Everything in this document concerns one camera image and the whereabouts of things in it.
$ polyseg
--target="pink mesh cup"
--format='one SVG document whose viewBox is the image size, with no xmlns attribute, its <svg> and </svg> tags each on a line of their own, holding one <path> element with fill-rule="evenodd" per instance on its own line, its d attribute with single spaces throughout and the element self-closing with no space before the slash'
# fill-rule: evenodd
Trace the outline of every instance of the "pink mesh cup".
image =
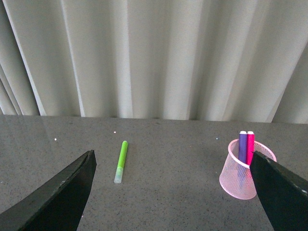
<svg viewBox="0 0 308 231">
<path fill-rule="evenodd" d="M 274 153 L 263 144 L 255 141 L 255 151 L 259 151 L 268 158 L 276 161 Z M 222 188 L 231 196 L 248 200 L 256 196 L 256 188 L 252 179 L 249 165 L 238 159 L 239 140 L 233 140 L 228 146 L 229 154 L 219 177 Z"/>
</svg>

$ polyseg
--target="countertop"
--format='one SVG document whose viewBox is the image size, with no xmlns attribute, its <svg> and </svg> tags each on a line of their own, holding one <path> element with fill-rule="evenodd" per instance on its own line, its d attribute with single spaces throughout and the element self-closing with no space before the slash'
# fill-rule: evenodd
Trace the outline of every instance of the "countertop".
<svg viewBox="0 0 308 231">
<path fill-rule="evenodd" d="M 0 212 L 94 149 L 79 231 L 273 230 L 257 196 L 238 200 L 219 184 L 240 130 L 254 131 L 278 163 L 308 179 L 308 125 L 2 115 Z M 114 184 L 123 140 L 124 174 Z"/>
</svg>

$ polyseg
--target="curtain fold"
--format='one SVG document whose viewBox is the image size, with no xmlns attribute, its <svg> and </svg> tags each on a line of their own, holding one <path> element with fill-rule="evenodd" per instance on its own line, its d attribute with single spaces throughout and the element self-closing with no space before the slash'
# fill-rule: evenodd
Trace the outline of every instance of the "curtain fold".
<svg viewBox="0 0 308 231">
<path fill-rule="evenodd" d="M 3 0 L 0 114 L 308 122 L 306 0 Z"/>
</svg>

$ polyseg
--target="purple marker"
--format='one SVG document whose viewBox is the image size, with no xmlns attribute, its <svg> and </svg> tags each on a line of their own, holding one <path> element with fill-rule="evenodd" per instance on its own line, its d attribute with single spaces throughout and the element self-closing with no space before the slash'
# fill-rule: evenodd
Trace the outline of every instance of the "purple marker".
<svg viewBox="0 0 308 231">
<path fill-rule="evenodd" d="M 247 132 L 241 131 L 239 137 L 239 160 L 246 164 Z"/>
</svg>

